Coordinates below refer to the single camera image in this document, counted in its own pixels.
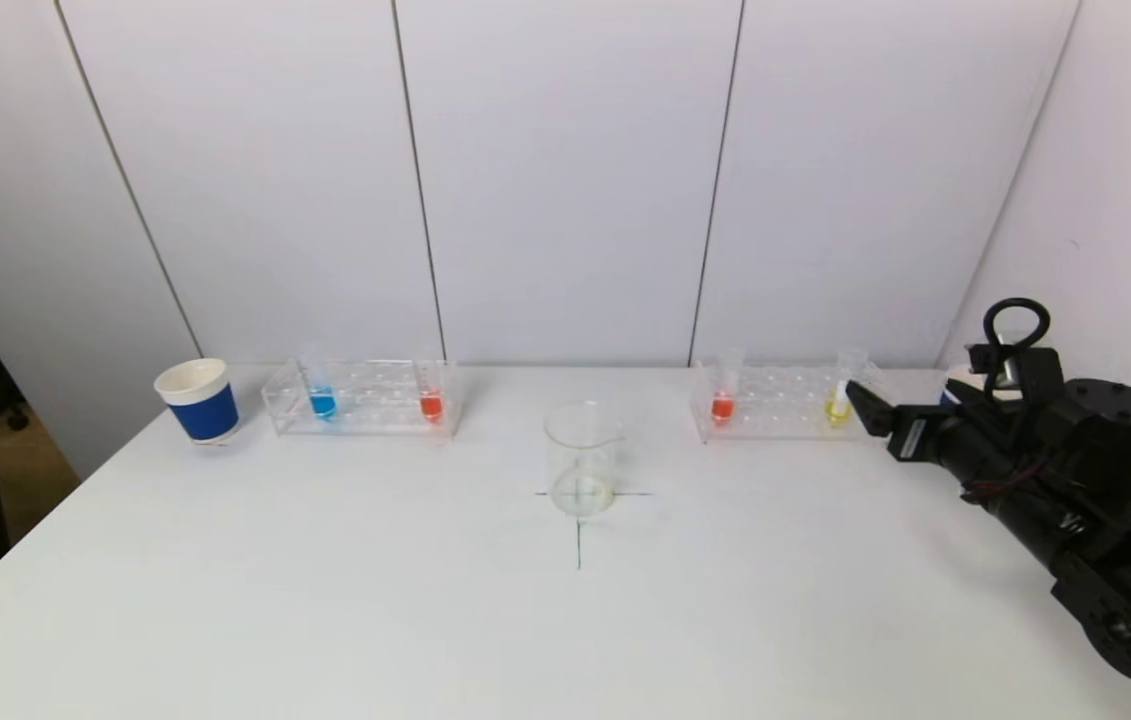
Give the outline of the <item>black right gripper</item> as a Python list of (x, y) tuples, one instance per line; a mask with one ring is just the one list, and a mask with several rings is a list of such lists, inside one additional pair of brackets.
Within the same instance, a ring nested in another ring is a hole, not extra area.
[(994, 486), (1013, 475), (1013, 457), (998, 445), (975, 416), (994, 411), (985, 378), (946, 378), (946, 404), (895, 407), (858, 381), (848, 381), (845, 397), (867, 436), (889, 437), (888, 452), (898, 462), (943, 468), (962, 486)]

